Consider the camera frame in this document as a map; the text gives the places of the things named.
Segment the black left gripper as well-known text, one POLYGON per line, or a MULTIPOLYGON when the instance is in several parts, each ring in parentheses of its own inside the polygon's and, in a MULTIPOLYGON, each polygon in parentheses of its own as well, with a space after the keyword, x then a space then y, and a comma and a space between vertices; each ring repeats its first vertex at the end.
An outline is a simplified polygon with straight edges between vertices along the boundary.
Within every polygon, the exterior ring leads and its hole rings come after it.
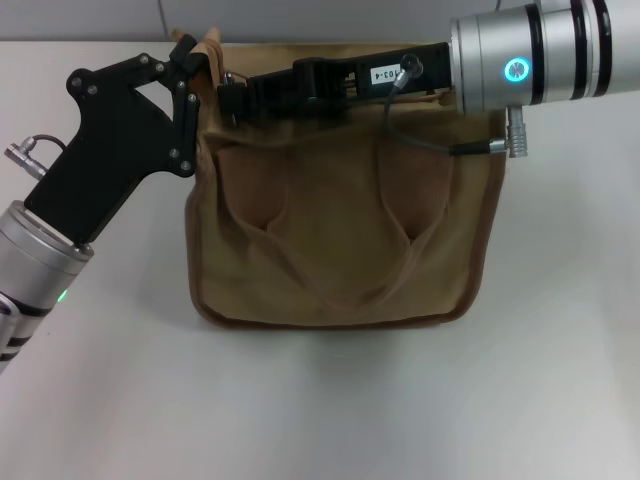
MULTIPOLYGON (((210 83, 208 57, 193 53, 197 42, 184 35, 159 61, 141 54, 103 67, 73 71, 66 89, 80 112, 72 140, 26 197, 25 207, 74 245, 96 240, 131 193, 147 176, 195 171, 201 93, 210 83), (173 118, 139 92, 154 82, 171 90, 173 118), (174 146, 174 128, 178 144, 174 146)), ((252 97, 244 83, 217 87, 225 124, 275 120, 335 120, 341 102, 252 97)))

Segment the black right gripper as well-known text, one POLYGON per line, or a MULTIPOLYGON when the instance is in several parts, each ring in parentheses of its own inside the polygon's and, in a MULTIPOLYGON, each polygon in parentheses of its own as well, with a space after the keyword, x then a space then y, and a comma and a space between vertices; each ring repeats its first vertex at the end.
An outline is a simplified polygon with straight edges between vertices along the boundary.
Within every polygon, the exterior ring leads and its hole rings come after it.
POLYGON ((446 43, 344 59, 302 59, 290 69, 247 80, 247 87, 259 96, 292 96, 296 109, 347 109, 452 85, 446 43))

